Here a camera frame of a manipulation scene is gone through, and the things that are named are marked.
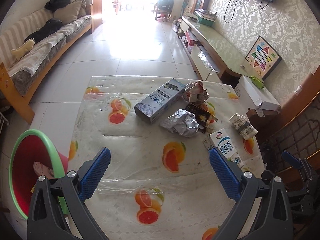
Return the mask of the green packet on box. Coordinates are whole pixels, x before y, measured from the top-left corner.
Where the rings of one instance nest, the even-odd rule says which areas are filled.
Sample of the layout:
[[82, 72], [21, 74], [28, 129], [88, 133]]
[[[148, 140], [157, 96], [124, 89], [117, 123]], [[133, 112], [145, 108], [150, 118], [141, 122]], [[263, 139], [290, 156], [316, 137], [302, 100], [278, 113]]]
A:
[[264, 82], [261, 81], [259, 78], [257, 78], [256, 76], [251, 76], [250, 77], [251, 82], [258, 88], [258, 89], [263, 89], [264, 86]]

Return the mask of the cream plush toy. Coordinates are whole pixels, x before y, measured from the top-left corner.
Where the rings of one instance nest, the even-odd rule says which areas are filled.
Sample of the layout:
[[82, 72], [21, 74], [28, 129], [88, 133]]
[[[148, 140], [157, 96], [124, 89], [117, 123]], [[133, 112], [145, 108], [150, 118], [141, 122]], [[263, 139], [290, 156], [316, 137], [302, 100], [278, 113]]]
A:
[[22, 44], [20, 47], [16, 49], [11, 50], [11, 54], [13, 57], [17, 60], [20, 61], [22, 57], [29, 51], [33, 49], [35, 45], [35, 41], [33, 39], [28, 39], [24, 44]]

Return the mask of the white milk carton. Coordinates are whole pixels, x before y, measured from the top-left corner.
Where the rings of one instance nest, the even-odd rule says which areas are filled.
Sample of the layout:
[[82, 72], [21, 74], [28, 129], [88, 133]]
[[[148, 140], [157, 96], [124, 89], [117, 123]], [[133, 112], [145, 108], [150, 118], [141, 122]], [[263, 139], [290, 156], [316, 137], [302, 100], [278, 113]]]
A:
[[206, 136], [203, 144], [208, 151], [215, 147], [228, 161], [236, 163], [239, 168], [244, 167], [244, 162], [240, 158], [235, 145], [224, 128]]

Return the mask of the red paper bag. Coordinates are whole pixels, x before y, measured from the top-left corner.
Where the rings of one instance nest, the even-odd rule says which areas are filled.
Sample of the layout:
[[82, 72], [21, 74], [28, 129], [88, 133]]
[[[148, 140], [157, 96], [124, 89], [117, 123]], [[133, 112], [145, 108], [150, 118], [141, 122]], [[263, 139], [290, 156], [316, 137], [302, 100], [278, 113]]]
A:
[[182, 98], [189, 103], [200, 106], [209, 98], [202, 81], [190, 82], [186, 85]]

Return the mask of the black clothes on sofa back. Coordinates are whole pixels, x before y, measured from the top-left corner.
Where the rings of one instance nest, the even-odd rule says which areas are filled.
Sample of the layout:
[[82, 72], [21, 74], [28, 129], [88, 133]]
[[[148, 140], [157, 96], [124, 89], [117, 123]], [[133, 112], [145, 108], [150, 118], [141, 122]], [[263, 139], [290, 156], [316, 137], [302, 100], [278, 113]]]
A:
[[49, 0], [44, 8], [51, 12], [55, 12], [57, 9], [64, 8], [70, 3], [71, 0]]

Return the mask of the silver foil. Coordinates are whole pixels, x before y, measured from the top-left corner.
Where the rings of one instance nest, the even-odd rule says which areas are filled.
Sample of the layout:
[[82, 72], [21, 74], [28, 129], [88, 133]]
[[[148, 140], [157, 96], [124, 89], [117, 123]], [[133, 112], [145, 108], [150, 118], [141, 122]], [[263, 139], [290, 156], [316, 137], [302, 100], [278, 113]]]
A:
[[195, 114], [179, 109], [173, 115], [162, 120], [159, 124], [171, 133], [177, 133], [183, 137], [193, 137], [199, 130], [199, 123], [195, 118]]

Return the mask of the wooden sofa with striped cover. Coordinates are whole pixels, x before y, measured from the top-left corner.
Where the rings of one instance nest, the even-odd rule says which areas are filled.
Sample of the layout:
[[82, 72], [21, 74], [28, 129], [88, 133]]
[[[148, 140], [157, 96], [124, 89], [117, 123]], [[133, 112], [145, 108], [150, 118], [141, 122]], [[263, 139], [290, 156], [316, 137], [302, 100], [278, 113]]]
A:
[[12, 107], [22, 119], [31, 124], [34, 111], [29, 106], [42, 80], [60, 57], [83, 35], [93, 31], [92, 5], [81, 0], [78, 19], [63, 25], [57, 32], [35, 44], [17, 61], [11, 54], [25, 43], [24, 39], [54, 18], [45, 8], [21, 18], [1, 34], [1, 106]]

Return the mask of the fruit print tablecloth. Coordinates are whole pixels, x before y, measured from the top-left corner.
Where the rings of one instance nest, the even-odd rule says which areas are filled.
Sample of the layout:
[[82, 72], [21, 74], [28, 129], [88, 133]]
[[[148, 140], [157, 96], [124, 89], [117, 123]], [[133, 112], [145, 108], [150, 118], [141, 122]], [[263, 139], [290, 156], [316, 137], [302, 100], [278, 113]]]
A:
[[186, 138], [134, 106], [166, 77], [94, 76], [85, 87], [68, 167], [106, 147], [111, 162], [86, 205], [109, 239], [210, 239], [234, 201], [225, 194], [197, 132]]

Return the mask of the pink tall drink carton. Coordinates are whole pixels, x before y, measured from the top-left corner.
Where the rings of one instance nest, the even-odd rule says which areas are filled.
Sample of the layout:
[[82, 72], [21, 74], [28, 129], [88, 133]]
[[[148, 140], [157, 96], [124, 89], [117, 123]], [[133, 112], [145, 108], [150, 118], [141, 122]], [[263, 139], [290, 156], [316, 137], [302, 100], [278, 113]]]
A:
[[35, 174], [40, 176], [45, 176], [48, 179], [54, 179], [54, 171], [51, 168], [48, 168], [46, 165], [43, 165], [40, 162], [34, 162], [33, 163], [33, 169]]

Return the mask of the paper cups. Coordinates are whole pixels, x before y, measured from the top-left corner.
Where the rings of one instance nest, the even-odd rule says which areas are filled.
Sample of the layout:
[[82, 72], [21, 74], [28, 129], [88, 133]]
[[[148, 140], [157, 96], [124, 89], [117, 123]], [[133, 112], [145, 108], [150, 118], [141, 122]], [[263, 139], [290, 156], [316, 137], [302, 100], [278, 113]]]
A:
[[249, 140], [257, 135], [258, 130], [249, 122], [245, 115], [234, 114], [229, 122], [244, 140]]

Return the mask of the dark brown box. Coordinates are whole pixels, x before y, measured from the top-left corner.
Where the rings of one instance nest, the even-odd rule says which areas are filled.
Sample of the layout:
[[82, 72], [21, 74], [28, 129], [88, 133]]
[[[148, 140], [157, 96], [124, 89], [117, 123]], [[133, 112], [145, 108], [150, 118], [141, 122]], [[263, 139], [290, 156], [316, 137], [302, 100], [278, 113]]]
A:
[[190, 113], [193, 113], [195, 115], [195, 119], [199, 124], [199, 130], [203, 134], [206, 134], [208, 127], [210, 124], [213, 124], [216, 122], [218, 119], [208, 111], [196, 106], [193, 103], [189, 103], [185, 107], [186, 111], [189, 111]]

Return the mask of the green box on cabinet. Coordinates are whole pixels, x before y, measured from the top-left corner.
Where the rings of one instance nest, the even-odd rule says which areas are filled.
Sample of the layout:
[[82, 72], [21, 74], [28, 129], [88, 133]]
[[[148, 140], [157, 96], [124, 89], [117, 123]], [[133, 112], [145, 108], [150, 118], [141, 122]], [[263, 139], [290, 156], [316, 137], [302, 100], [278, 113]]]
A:
[[202, 25], [206, 25], [206, 26], [209, 26], [209, 27], [212, 27], [215, 23], [215, 20], [212, 20], [212, 19], [208, 19], [206, 17], [202, 17], [200, 15], [196, 15], [197, 16], [197, 22], [202, 24]]

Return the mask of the wooden chair with clothes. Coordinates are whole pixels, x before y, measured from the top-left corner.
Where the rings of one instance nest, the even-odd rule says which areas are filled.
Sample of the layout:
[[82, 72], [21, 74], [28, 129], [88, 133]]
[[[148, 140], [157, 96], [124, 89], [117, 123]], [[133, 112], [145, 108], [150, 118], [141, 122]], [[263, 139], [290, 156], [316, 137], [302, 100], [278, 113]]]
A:
[[162, 19], [167, 22], [171, 19], [174, 0], [158, 0], [154, 6], [155, 20]]

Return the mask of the red bin with green rim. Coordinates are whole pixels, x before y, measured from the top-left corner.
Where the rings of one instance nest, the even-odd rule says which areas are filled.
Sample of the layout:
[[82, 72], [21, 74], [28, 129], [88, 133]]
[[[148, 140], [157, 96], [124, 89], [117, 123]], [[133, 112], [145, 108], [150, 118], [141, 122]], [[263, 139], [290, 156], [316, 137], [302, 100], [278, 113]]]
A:
[[38, 129], [23, 132], [15, 142], [9, 164], [12, 201], [23, 219], [39, 176], [61, 178], [67, 172], [68, 157], [61, 154], [47, 135]]

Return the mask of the grey toothpaste box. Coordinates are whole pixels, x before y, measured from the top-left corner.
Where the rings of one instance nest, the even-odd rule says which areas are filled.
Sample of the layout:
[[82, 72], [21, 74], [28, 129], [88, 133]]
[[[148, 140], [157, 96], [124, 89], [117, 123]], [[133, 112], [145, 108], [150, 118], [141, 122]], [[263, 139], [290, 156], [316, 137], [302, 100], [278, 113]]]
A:
[[135, 114], [148, 124], [155, 123], [182, 96], [185, 87], [172, 78], [135, 104]]

